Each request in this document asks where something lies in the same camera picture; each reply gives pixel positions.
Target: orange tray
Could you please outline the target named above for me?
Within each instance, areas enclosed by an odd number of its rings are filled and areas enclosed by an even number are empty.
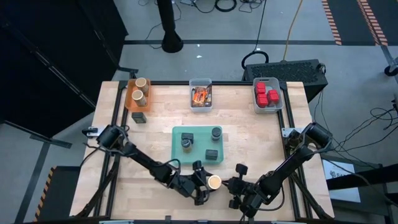
[[[127,93],[126,93],[126,101],[124,106],[130,111],[130,112],[148,112],[150,111],[150,105],[151,105],[151,99],[152,99],[152,85],[150,85],[150,80],[147,79],[147,83],[149,85],[149,90],[145,96],[147,100],[147,106],[137,106],[137,103],[132,99],[132,93],[136,90],[138,90],[138,87],[136,86],[136,79],[130,79],[128,84],[127,84]]]

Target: concrete floor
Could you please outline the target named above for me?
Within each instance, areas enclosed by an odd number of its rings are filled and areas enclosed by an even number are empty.
[[[126,40],[143,40],[150,28],[160,22],[153,1],[146,6],[138,6],[136,0],[115,1],[129,36]],[[268,0],[261,32],[263,40],[284,40],[287,36],[299,0]],[[202,10],[211,9],[213,1],[198,0]],[[182,39],[250,39],[255,40],[261,18],[262,6],[252,14],[234,10],[230,13],[214,11],[200,14],[194,7],[179,4],[182,19],[176,22],[177,32]],[[162,28],[154,29],[149,40],[159,40]],[[291,40],[333,40],[322,4],[316,0],[306,0],[298,15]],[[153,80],[189,80],[209,77],[213,80],[240,80],[243,70],[241,59],[254,48],[254,45],[205,45],[186,44],[177,54],[167,54],[147,45],[125,45],[120,66],[138,68],[138,76]],[[270,62],[282,60],[284,45],[260,45],[270,55]],[[389,47],[393,56],[398,55],[398,47]],[[346,47],[337,45],[291,45],[286,60],[317,58],[327,68],[329,85],[325,88],[323,111],[334,137],[341,141],[365,119],[375,107],[391,108],[393,92],[398,89],[394,78],[382,74],[387,62],[380,47]],[[261,63],[262,57],[250,58],[247,63]],[[126,80],[128,74],[116,72],[114,80]],[[310,103],[314,115],[317,103]],[[81,130],[91,124],[93,115],[57,134],[54,138],[73,143],[71,149],[51,146],[42,173],[25,218],[31,222],[39,202],[42,189],[52,166],[78,166],[83,159],[85,137]],[[324,125],[320,107],[315,119]],[[370,127],[346,143],[347,147],[373,142],[388,133],[383,131],[387,121],[376,121]],[[358,158],[384,165],[397,163],[396,139],[398,131],[392,133],[379,144],[351,151]],[[27,184],[35,166],[42,143],[29,139],[29,135],[8,125],[0,125],[0,173],[7,177],[0,191],[0,223],[13,223],[25,194]],[[398,186],[389,185],[390,192],[398,192]],[[380,217],[336,210],[339,219],[380,223]]]

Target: wooden table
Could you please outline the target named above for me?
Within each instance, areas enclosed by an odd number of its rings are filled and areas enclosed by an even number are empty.
[[[303,84],[287,83],[295,125],[306,127],[311,122]],[[103,82],[94,115],[93,126],[111,123],[118,82]],[[276,114],[256,114],[253,111],[250,86],[213,86],[213,109],[209,113],[195,114],[189,108],[188,86],[152,87],[151,112],[145,113],[146,124],[136,124],[128,114],[129,138],[137,147],[157,161],[170,159],[172,128],[180,125],[220,125],[224,137],[224,161],[205,169],[222,179],[237,176],[235,165],[249,167],[244,180],[255,182],[262,174],[274,170],[284,161],[279,123]],[[124,90],[117,124],[123,113]],[[289,127],[284,111],[285,126]],[[94,139],[88,143],[96,146]],[[92,149],[87,148],[85,155]],[[70,214],[77,214],[98,188],[103,165],[103,152],[96,152],[81,169],[75,198]],[[323,209],[334,217],[320,156],[315,155],[304,164],[309,191]],[[183,166],[182,174],[191,174],[191,166]],[[284,181],[285,203],[275,212],[258,212],[255,220],[294,220],[288,180]],[[297,189],[300,213],[305,217],[302,196]],[[173,220],[239,220],[242,213],[228,208],[232,196],[226,187],[211,193],[209,201],[194,206],[191,198],[184,198],[176,191],[166,189],[149,172],[132,159],[122,158],[114,205],[113,219],[163,220],[171,215]],[[104,193],[101,215],[105,213],[108,191]],[[268,206],[277,207],[282,194]]]

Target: teal plastic tray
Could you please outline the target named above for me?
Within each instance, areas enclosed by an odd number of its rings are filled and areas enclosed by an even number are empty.
[[[224,160],[223,136],[214,143],[211,140],[211,130],[221,128],[220,126],[176,126],[172,132],[172,159],[180,160],[182,165],[192,165],[193,162],[200,160],[202,164],[219,164]],[[185,153],[182,151],[181,134],[193,133],[192,151]],[[218,151],[217,160],[206,159],[206,149]]]

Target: white paper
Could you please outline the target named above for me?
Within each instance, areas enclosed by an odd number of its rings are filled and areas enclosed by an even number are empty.
[[[354,171],[354,165],[344,163],[344,162],[335,162],[333,161],[336,165],[341,166],[342,168],[355,172]],[[326,180],[339,177],[341,175],[348,175],[350,174],[347,171],[344,171],[340,169],[339,167],[333,165],[332,163],[322,160],[323,164],[323,171],[325,172],[325,177]],[[353,187],[350,189],[341,189],[341,190],[329,190],[329,195],[331,199],[336,199],[336,200],[344,200],[347,202],[361,202],[361,198],[359,197],[359,191],[357,187]]]

